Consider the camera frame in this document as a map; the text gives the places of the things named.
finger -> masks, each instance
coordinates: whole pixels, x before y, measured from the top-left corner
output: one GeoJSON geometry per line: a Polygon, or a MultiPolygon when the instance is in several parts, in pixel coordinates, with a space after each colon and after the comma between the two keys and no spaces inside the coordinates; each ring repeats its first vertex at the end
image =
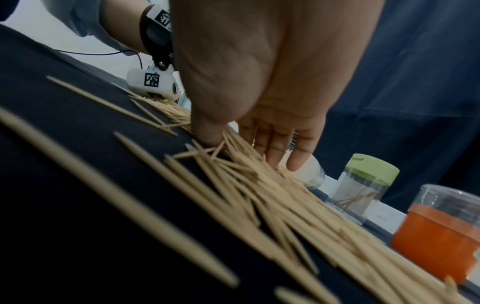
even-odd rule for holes
{"type": "Polygon", "coordinates": [[[290,171],[299,170],[309,159],[312,153],[315,151],[317,144],[319,143],[320,136],[324,131],[325,117],[312,129],[297,130],[298,140],[296,142],[293,152],[290,154],[290,158],[286,163],[286,167],[290,171]]]}
{"type": "Polygon", "coordinates": [[[256,132],[257,126],[253,118],[245,117],[238,120],[238,133],[251,145],[254,144],[256,132]]]}
{"type": "Polygon", "coordinates": [[[198,141],[206,146],[216,147],[222,142],[224,128],[225,124],[213,121],[192,104],[191,129],[198,141]]]}
{"type": "Polygon", "coordinates": [[[274,125],[270,143],[266,151],[266,161],[276,169],[289,148],[295,130],[284,126],[274,125]]]}
{"type": "Polygon", "coordinates": [[[270,143],[270,136],[272,135],[272,124],[256,120],[256,136],[255,136],[255,150],[260,155],[264,155],[270,143]]]}

light blue shirt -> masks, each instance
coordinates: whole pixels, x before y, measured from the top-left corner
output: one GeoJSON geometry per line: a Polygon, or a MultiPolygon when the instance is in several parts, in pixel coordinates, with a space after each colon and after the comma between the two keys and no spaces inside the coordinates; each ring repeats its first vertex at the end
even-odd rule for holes
{"type": "Polygon", "coordinates": [[[100,24],[102,0],[41,0],[45,8],[77,35],[94,35],[105,44],[124,50],[129,47],[110,37],[100,24]]]}

orange liquid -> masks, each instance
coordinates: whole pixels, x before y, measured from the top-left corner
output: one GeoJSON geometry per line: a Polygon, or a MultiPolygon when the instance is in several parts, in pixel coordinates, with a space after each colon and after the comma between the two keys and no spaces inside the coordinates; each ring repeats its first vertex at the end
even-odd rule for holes
{"type": "Polygon", "coordinates": [[[477,264],[474,253],[480,248],[480,242],[420,214],[409,212],[393,236],[392,247],[438,279],[445,280],[450,276],[457,284],[461,284],[477,264]]]}

black wristband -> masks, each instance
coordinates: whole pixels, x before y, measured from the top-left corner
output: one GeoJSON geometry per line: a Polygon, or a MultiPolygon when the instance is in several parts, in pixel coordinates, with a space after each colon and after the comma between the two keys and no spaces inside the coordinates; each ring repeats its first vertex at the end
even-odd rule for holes
{"type": "Polygon", "coordinates": [[[140,36],[146,50],[153,57],[155,65],[164,71],[170,64],[175,66],[172,32],[169,30],[171,29],[170,14],[159,9],[159,14],[153,20],[147,15],[155,6],[157,5],[150,5],[143,11],[140,20],[140,36]]]}

white wall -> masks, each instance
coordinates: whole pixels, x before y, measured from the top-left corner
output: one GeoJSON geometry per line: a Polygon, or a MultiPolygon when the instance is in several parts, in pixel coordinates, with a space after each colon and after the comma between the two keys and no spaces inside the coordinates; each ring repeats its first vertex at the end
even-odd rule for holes
{"type": "MultiPolygon", "coordinates": [[[[168,0],[152,0],[152,3],[164,4],[168,3],[168,0]]],[[[20,1],[17,10],[4,24],[55,49],[82,53],[110,53],[116,51],[93,36],[77,36],[63,23],[50,15],[40,0],[20,1]]],[[[126,78],[130,67],[140,66],[137,56],[126,56],[124,54],[71,56],[122,78],[126,78]]],[[[151,57],[145,54],[141,54],[141,57],[146,68],[151,57]]]]}

